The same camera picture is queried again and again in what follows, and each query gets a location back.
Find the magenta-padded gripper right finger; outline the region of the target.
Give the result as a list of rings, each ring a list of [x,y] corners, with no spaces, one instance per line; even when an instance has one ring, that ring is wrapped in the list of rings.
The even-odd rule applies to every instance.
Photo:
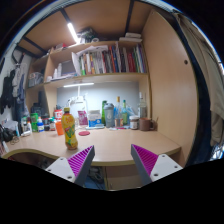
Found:
[[[143,185],[155,182],[182,169],[182,167],[168,155],[156,155],[134,144],[131,145],[131,155]]]

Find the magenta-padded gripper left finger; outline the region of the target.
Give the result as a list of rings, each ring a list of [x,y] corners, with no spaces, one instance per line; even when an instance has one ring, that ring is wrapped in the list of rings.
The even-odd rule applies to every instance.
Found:
[[[90,146],[69,158],[59,157],[46,168],[46,171],[76,185],[83,186],[94,156],[95,148]]]

